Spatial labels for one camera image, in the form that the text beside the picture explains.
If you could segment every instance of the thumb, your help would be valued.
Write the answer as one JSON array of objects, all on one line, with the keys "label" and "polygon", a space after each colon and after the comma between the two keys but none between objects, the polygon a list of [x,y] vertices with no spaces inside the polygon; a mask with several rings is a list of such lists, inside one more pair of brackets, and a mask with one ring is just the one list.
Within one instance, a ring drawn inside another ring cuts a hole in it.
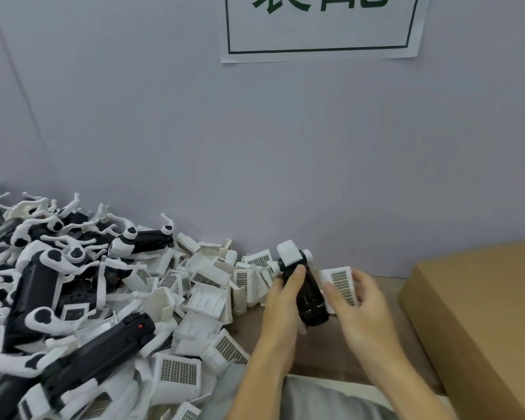
[{"label": "thumb", "polygon": [[288,278],[288,282],[283,290],[288,297],[292,299],[297,297],[297,294],[300,292],[301,286],[303,286],[303,282],[305,281],[306,271],[307,270],[303,265],[298,265],[290,278]]},{"label": "thumb", "polygon": [[324,282],[323,289],[325,291],[325,297],[327,299],[327,302],[336,311],[336,316],[342,323],[344,318],[346,318],[350,314],[350,312],[353,311],[353,307],[351,307],[346,302],[346,300],[340,293],[340,290],[338,290],[338,288],[331,282]]}]

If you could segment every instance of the left hand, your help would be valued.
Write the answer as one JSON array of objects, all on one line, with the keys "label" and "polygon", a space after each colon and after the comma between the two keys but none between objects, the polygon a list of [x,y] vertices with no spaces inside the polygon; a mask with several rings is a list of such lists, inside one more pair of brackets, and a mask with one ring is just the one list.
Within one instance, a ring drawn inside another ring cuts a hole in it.
[{"label": "left hand", "polygon": [[278,362],[283,376],[292,368],[294,360],[295,340],[301,322],[295,299],[305,274],[306,268],[299,265],[285,286],[280,277],[274,279],[266,295],[263,328],[253,352],[253,357],[272,357]]}]

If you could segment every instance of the hand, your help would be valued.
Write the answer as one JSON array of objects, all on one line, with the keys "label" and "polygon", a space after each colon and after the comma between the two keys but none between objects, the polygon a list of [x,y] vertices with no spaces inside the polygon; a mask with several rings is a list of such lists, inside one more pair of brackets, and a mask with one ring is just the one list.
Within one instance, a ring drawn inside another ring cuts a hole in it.
[{"label": "hand", "polygon": [[305,280],[306,269],[299,265],[288,279],[275,278],[266,295],[263,327],[253,358],[269,355],[278,362],[278,368],[286,376],[295,355],[295,340],[301,323],[295,298]]},{"label": "hand", "polygon": [[370,275],[352,269],[356,297],[360,307],[350,306],[332,283],[323,285],[325,296],[336,311],[346,343],[362,364],[370,380],[381,387],[386,371],[406,366],[395,329],[395,322],[385,297]]}]

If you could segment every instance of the forearm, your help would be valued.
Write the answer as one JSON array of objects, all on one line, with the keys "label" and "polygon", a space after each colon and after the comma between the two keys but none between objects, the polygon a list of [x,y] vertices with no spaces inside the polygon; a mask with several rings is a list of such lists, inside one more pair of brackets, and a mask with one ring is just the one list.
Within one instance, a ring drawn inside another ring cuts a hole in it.
[{"label": "forearm", "polygon": [[283,382],[272,352],[257,345],[227,420],[278,420]]},{"label": "forearm", "polygon": [[376,385],[401,420],[455,420],[408,361],[386,367]]}]

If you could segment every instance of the paper sign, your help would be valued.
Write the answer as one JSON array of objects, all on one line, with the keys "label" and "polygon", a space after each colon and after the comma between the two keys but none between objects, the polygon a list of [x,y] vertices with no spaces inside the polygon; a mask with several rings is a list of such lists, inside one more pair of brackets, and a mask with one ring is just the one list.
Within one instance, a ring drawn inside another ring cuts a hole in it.
[{"label": "paper sign", "polygon": [[415,57],[430,0],[217,0],[222,63]]}]

